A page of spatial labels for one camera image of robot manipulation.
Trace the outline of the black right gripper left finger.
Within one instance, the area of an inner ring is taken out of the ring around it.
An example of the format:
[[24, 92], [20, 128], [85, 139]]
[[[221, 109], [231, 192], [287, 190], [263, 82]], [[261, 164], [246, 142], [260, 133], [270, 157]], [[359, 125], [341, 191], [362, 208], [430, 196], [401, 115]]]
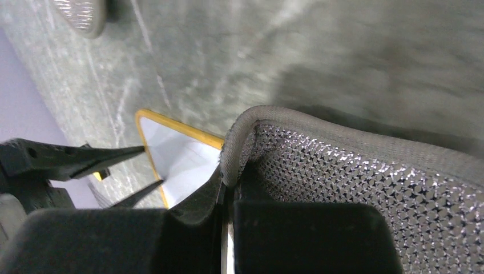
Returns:
[[220, 171], [171, 209], [43, 209], [1, 252], [2, 273], [221, 273]]

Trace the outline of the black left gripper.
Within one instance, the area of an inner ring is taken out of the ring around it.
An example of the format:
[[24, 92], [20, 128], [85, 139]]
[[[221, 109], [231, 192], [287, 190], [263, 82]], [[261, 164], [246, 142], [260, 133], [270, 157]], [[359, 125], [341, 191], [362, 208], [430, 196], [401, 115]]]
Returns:
[[46, 208], [74, 208], [67, 190], [53, 187], [49, 180], [79, 179], [144, 152], [143, 146], [71, 147], [11, 139], [1, 143], [1, 194], [17, 198], [26, 213]]

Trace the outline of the yellow framed whiteboard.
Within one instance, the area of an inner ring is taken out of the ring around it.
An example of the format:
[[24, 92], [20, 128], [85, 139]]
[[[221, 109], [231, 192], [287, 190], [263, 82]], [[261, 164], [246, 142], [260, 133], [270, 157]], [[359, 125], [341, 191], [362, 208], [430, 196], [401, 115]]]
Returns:
[[157, 112], [135, 115], [165, 209], [159, 250], [161, 273], [233, 273], [227, 189], [220, 179], [223, 141]]

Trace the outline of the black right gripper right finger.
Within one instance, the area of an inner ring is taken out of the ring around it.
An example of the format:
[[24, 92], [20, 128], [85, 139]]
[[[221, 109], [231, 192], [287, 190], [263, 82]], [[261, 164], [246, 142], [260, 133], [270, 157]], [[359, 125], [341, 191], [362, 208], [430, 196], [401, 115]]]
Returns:
[[236, 273], [402, 273], [385, 218], [361, 203], [280, 202], [261, 177], [234, 186]]

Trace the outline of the grey blue scrubbing sponge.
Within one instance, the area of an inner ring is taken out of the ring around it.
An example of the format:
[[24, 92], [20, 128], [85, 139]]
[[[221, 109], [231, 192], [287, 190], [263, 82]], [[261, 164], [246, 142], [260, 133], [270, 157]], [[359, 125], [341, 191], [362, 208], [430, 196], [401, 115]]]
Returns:
[[234, 187], [250, 163], [277, 200], [376, 207], [405, 273], [483, 272], [482, 159], [255, 106], [225, 137], [223, 182]]

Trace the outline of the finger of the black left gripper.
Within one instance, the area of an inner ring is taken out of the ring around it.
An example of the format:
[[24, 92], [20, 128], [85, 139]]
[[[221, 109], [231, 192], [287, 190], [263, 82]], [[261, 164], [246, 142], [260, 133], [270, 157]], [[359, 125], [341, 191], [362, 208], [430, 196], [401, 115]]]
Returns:
[[158, 189], [163, 183], [164, 180], [155, 181], [124, 198], [123, 200], [113, 204], [111, 208], [134, 208], [141, 200], [143, 200], [152, 191]]

